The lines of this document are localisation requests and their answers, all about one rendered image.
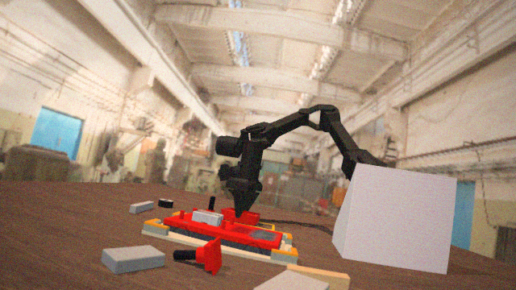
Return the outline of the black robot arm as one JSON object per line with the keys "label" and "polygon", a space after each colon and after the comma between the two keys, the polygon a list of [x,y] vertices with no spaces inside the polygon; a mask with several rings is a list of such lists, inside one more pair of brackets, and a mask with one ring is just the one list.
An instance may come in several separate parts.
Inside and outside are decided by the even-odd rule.
{"label": "black robot arm", "polygon": [[[309,120],[309,114],[321,110],[319,124]],[[263,150],[271,147],[278,137],[300,127],[309,126],[316,131],[329,132],[335,141],[335,145],[343,156],[342,171],[345,179],[351,182],[356,164],[370,164],[387,168],[385,164],[367,150],[359,149],[355,141],[348,134],[347,129],[342,125],[338,108],[333,105],[316,105],[311,108],[301,108],[299,111],[283,117],[275,122],[260,122],[240,130],[240,137],[219,136],[215,144],[217,155],[224,155],[250,160],[262,160]],[[249,140],[249,135],[251,140]],[[220,181],[228,180],[230,177],[240,179],[241,165],[229,167],[227,164],[220,165],[218,176]]]}

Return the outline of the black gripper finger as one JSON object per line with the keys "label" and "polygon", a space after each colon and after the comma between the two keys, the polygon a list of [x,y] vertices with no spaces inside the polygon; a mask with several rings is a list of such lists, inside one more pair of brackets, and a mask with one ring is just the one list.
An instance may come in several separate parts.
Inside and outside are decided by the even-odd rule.
{"label": "black gripper finger", "polygon": [[255,201],[255,199],[260,195],[259,193],[254,193],[254,192],[252,192],[252,193],[253,193],[252,197],[250,198],[249,202],[247,203],[247,205],[246,205],[246,207],[244,209],[245,211],[248,211],[251,208],[251,206],[252,206],[253,202]]}
{"label": "black gripper finger", "polygon": [[240,218],[253,193],[242,193],[228,189],[234,197],[235,218]]}

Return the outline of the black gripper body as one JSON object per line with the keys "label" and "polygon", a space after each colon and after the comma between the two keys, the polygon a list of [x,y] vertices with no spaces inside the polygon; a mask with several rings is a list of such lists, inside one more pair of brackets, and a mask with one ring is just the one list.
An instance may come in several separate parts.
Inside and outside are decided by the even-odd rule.
{"label": "black gripper body", "polygon": [[241,158],[239,161],[240,179],[230,177],[226,182],[226,187],[242,193],[262,192],[263,185],[259,182],[259,173],[262,168],[261,162],[253,159]]}

